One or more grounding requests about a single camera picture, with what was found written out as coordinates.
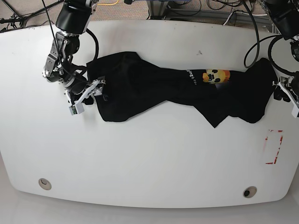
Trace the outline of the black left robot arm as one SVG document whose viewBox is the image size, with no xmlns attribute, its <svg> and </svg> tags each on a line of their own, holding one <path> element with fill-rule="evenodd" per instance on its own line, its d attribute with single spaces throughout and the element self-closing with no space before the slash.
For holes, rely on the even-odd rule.
<svg viewBox="0 0 299 224">
<path fill-rule="evenodd" d="M 281 93 L 275 96 L 276 100 L 283 99 L 292 102 L 292 116 L 299 116 L 299 72 L 288 71 L 278 66 L 272 58 L 272 48 L 281 39 L 290 40 L 292 57 L 299 60 L 299 2 L 297 0 L 262 0 L 261 4 L 272 20 L 280 35 L 274 37 L 268 47 L 268 58 L 271 65 L 287 75 L 280 77 L 277 86 Z"/>
</svg>

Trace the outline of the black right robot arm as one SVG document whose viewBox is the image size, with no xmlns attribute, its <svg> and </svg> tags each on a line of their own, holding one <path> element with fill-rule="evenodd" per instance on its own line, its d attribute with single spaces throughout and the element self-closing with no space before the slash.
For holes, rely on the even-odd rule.
<svg viewBox="0 0 299 224">
<path fill-rule="evenodd" d="M 43 70 L 43 76 L 48 82 L 58 82 L 64 87 L 72 108 L 80 103 L 92 105 L 93 97 L 97 96 L 101 96 L 104 101 L 108 100 L 108 96 L 103 94 L 105 77 L 92 75 L 91 72 L 91 66 L 98 59 L 99 42 L 87 26 L 97 4 L 96 0 L 64 1 L 56 21 L 59 31 L 52 33 L 52 47 Z M 95 42 L 94 58 L 85 66 L 72 62 L 80 47 L 79 36 L 83 33 L 88 33 Z"/>
</svg>

